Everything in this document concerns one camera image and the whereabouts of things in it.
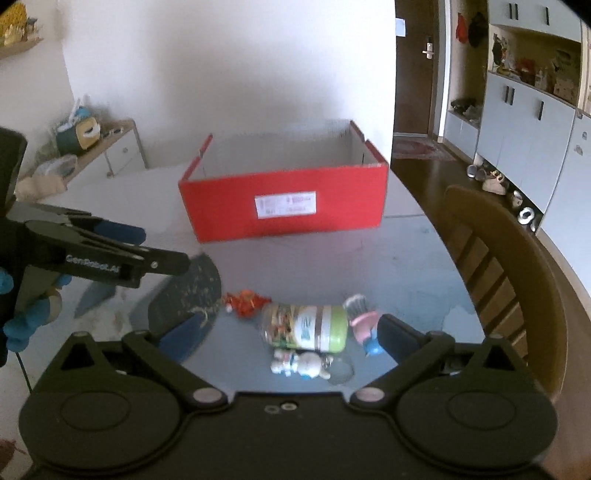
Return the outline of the blue gloved hand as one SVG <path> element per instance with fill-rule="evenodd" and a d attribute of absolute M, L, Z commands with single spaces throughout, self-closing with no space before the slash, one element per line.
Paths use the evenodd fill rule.
<path fill-rule="evenodd" d="M 59 316 L 62 310 L 61 289 L 71 280 L 69 275 L 60 276 L 24 312 L 17 313 L 4 324 L 2 333 L 6 337 L 6 349 L 9 352 L 22 352 L 40 327 L 53 322 Z"/>

